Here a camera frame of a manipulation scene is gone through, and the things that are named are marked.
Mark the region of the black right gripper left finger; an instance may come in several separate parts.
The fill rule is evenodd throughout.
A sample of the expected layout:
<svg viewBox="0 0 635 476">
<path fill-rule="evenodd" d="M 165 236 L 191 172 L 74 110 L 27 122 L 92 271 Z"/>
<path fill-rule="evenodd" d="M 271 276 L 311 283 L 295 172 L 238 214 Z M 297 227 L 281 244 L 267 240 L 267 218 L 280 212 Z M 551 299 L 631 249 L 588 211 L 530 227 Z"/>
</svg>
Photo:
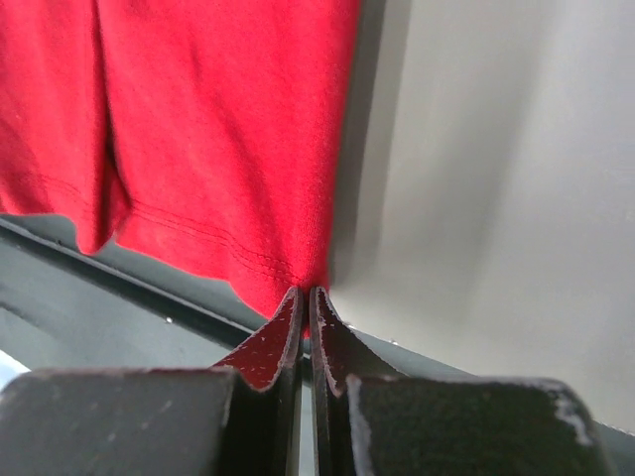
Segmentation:
<svg viewBox="0 0 635 476">
<path fill-rule="evenodd" d="M 5 475 L 294 475 L 304 296 L 208 368 L 45 369 L 1 393 Z"/>
</svg>

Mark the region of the dark red t-shirt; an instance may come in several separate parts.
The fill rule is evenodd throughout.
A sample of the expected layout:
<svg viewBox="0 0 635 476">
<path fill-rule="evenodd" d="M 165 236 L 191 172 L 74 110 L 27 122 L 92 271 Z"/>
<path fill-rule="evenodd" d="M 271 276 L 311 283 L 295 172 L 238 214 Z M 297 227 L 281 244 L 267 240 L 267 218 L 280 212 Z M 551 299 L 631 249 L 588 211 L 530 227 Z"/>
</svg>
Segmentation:
<svg viewBox="0 0 635 476">
<path fill-rule="evenodd" d="M 328 283 L 357 1 L 5 1 L 1 210 L 228 282 Z"/>
</svg>

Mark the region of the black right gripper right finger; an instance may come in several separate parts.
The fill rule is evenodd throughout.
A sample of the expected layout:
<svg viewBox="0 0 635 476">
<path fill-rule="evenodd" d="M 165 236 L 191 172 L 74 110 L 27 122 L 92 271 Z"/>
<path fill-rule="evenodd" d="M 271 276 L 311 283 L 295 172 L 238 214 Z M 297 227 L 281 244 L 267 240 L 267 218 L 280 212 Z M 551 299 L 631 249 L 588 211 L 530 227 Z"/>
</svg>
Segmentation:
<svg viewBox="0 0 635 476">
<path fill-rule="evenodd" d="M 551 379 L 410 377 L 310 295 L 320 475 L 610 475 L 577 395 Z"/>
</svg>

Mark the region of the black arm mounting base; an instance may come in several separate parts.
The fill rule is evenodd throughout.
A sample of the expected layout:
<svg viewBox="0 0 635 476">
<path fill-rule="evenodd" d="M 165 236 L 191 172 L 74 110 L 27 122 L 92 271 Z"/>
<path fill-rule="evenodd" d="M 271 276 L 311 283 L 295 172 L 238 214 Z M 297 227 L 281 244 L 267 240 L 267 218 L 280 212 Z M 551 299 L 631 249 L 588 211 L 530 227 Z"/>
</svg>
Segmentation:
<svg viewBox="0 0 635 476">
<path fill-rule="evenodd" d="M 301 292 L 299 470 L 294 475 L 320 475 L 309 323 L 312 291 Z M 268 321 L 224 285 L 114 247 L 95 258 L 84 257 L 71 245 L 69 228 L 56 218 L 1 222 L 1 347 L 25 367 L 24 374 L 45 369 L 208 368 Z M 477 377 L 346 326 L 410 377 Z M 633 435 L 591 419 L 613 465 L 610 475 L 632 474 Z"/>
</svg>

